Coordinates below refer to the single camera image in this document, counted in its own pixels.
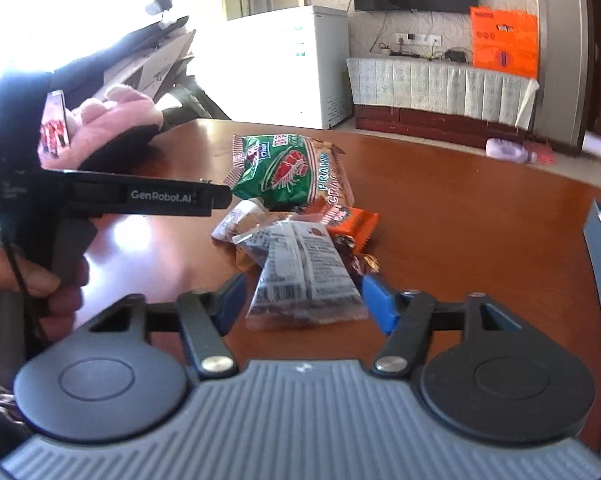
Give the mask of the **person's left hand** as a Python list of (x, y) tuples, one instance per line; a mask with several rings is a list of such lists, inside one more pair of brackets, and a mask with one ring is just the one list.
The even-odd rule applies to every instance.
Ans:
[[(73, 331), (77, 311), (84, 305), (81, 289), (89, 283), (89, 263), (82, 259), (74, 281), (62, 285), (61, 280), (49, 270), (20, 256), (16, 257), (24, 283), (31, 297), (49, 300), (49, 314), (41, 319), (46, 336), (57, 342)], [(0, 292), (19, 292), (16, 277), (10, 267), (6, 252), (0, 248)]]

